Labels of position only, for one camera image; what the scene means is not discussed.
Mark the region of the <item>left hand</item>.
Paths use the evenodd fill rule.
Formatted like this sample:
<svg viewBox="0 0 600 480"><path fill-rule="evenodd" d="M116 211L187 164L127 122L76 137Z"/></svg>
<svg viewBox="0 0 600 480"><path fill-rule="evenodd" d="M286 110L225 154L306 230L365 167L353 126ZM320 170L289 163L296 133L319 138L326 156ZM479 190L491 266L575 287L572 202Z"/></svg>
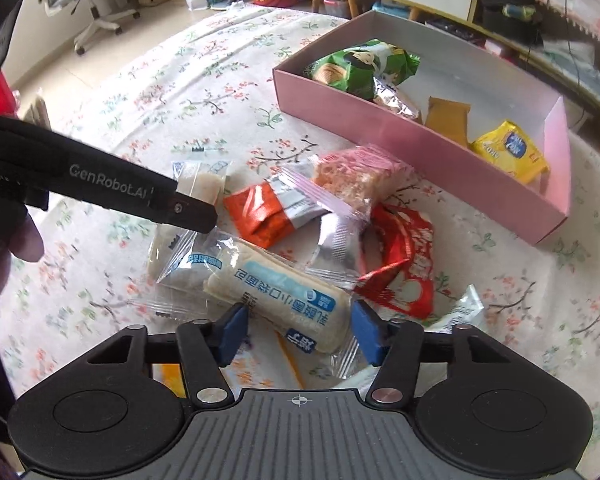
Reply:
<svg viewBox="0 0 600 480"><path fill-rule="evenodd" d="M44 255L44 243L30 214L15 232L6 247L0 248L0 296L10 273L12 256L27 262L38 262Z"/></svg>

